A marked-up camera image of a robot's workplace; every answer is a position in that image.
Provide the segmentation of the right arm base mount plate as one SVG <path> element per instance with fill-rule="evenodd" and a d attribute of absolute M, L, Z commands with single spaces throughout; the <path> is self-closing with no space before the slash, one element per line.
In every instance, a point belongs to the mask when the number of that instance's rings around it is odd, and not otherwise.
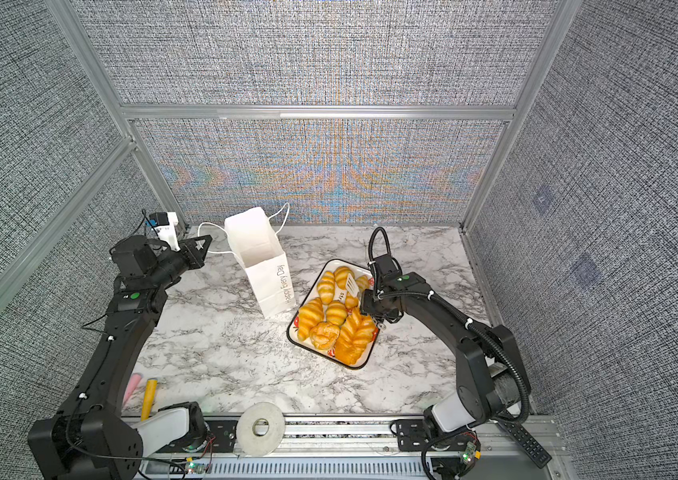
<path fill-rule="evenodd" d="M 421 452 L 427 442 L 442 435 L 436 427 L 429 429 L 422 418 L 395 419 L 390 423 L 389 429 L 396 438 L 398 449 L 402 452 Z M 434 443 L 431 450 L 480 457 L 482 446 L 477 433 L 465 429 L 453 437 Z"/>

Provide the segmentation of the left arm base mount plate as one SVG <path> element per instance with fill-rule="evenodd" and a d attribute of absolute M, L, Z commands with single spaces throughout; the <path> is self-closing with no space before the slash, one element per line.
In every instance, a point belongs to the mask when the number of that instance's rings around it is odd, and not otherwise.
<path fill-rule="evenodd" d="M 172 446 L 192 455 L 231 453 L 235 446 L 237 423 L 236 419 L 212 419 L 203 423 L 191 421 L 188 433 L 175 440 Z"/>

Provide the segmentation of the croissant top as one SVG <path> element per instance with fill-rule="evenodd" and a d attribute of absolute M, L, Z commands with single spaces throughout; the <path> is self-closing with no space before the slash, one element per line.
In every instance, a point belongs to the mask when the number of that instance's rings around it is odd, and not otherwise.
<path fill-rule="evenodd" d="M 335 284 L 339 289 L 345 290 L 347 288 L 347 280 L 353 275 L 352 270 L 348 266 L 340 266 L 334 271 Z"/>

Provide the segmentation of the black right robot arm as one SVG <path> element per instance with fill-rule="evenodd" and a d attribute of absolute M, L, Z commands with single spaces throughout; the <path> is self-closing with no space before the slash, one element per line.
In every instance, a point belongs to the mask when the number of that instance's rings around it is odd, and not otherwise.
<path fill-rule="evenodd" d="M 426 326 L 455 358 L 455 392 L 426 416 L 444 435 L 490 420 L 521 425 L 530 415 L 530 384 L 514 335 L 475 321 L 436 293 L 415 272 L 405 273 L 391 253 L 386 230 L 368 242 L 373 286 L 361 294 L 360 311 L 380 322 L 408 315 Z"/>

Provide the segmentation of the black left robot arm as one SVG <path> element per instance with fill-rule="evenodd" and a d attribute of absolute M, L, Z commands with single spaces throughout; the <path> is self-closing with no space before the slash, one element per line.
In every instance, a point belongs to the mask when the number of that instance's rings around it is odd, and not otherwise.
<path fill-rule="evenodd" d="M 166 407 L 154 419 L 162 433 L 141 435 L 121 418 L 136 360 L 159 322 L 167 291 L 203 267 L 211 236 L 181 240 L 176 249 L 133 235 L 110 250 L 118 268 L 97 347 L 68 398 L 49 419 L 33 423 L 27 443 L 46 479 L 132 479 L 152 452 L 198 447 L 208 438 L 199 405 Z"/>

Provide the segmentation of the white paper gift bag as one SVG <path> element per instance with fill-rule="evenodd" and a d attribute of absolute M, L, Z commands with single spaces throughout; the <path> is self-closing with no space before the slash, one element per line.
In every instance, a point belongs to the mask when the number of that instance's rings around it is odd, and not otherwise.
<path fill-rule="evenodd" d="M 227 217 L 223 226 L 201 222 L 197 227 L 197 236 L 204 226 L 213 226 L 225 233 L 228 249 L 214 251 L 214 254 L 234 256 L 245 271 L 265 318 L 290 310 L 295 305 L 288 260 L 278 237 L 289 213 L 290 203 L 285 202 L 271 215 L 267 215 L 261 207 L 255 207 Z"/>

